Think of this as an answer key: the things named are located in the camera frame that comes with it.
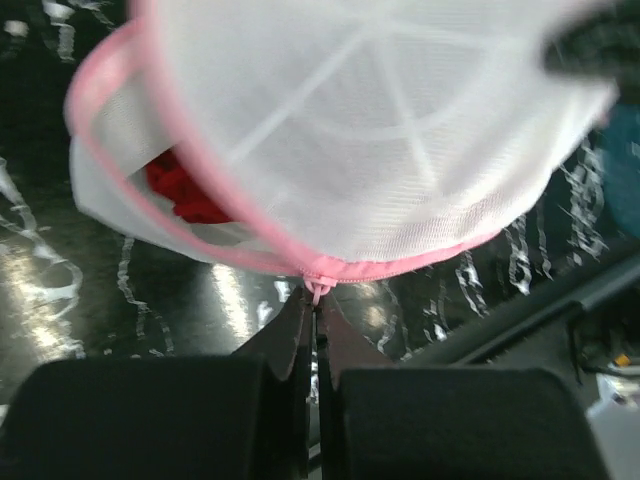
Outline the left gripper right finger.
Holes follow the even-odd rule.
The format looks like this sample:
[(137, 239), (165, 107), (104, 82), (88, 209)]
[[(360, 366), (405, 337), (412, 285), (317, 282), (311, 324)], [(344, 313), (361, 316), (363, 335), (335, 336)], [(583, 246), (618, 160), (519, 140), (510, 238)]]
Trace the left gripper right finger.
[(317, 313), (326, 479), (606, 479), (573, 392), (541, 368), (401, 368), (345, 320)]

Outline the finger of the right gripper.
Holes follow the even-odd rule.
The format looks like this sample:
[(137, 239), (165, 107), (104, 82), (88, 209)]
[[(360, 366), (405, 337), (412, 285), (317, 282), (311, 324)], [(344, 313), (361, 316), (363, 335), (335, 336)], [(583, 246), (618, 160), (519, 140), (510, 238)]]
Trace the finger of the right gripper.
[(548, 43), (544, 68), (554, 74), (639, 81), (639, 6), (609, 4), (566, 27)]

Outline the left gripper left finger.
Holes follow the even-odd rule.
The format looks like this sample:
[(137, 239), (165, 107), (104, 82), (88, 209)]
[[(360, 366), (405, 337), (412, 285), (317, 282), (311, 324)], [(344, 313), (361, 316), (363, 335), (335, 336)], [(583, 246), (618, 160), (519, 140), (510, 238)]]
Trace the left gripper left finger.
[(311, 296), (229, 355), (59, 360), (1, 426), (5, 479), (303, 479)]

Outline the red bra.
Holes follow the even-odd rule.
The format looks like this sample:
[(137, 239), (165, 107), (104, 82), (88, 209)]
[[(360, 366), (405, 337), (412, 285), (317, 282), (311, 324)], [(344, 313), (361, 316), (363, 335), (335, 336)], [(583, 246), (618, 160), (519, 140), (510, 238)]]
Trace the red bra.
[(171, 201), (173, 213), (185, 222), (205, 225), (233, 222), (201, 190), (172, 149), (151, 160), (144, 170), (151, 190)]

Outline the white pink mesh laundry bag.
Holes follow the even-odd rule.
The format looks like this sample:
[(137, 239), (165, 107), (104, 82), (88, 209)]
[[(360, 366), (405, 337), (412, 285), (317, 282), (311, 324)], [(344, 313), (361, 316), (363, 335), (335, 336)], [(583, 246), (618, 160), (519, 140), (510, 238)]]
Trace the white pink mesh laundry bag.
[[(614, 102), (548, 73), (602, 1), (134, 1), (65, 117), (78, 208), (195, 260), (317, 294), (481, 245)], [(144, 167), (172, 149), (233, 222), (190, 224)]]

